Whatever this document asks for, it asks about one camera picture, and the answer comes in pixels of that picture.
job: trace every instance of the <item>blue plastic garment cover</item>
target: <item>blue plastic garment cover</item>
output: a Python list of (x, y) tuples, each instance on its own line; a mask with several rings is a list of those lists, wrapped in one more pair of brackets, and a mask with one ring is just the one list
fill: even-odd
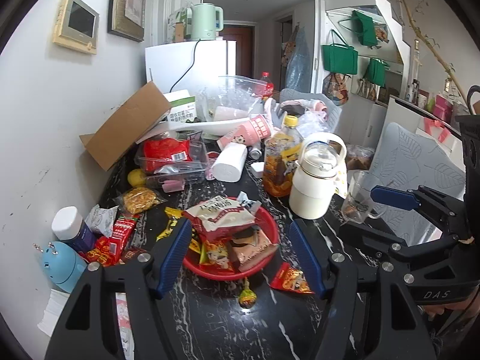
[(305, 30), (301, 28), (295, 39), (295, 52), (286, 67), (285, 88), (299, 92), (310, 93), (311, 58), (308, 50)]

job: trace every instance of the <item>wall-mounted monitor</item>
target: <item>wall-mounted monitor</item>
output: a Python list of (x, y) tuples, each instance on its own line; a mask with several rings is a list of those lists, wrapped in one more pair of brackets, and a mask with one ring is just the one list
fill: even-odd
[(53, 42), (87, 54), (97, 53), (99, 14), (82, 0), (62, 0)]

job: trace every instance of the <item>green kettle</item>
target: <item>green kettle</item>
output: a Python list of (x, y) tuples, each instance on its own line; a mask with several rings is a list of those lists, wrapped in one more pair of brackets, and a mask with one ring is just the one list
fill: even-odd
[(214, 41), (217, 38), (217, 31), (223, 30), (223, 9), (209, 3), (193, 5), (189, 9), (191, 9), (190, 40)]

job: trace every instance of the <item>yellow bottle cap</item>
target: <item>yellow bottle cap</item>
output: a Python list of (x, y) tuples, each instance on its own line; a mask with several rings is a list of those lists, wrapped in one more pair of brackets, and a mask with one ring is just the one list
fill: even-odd
[(298, 124), (299, 120), (296, 116), (287, 115), (285, 116), (284, 123), (287, 127), (295, 127)]

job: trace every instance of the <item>framed picture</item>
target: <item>framed picture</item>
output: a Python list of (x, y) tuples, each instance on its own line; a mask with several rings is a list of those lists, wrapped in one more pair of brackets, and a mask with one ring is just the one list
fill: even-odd
[(136, 42), (145, 33), (145, 0), (110, 0), (108, 32)]

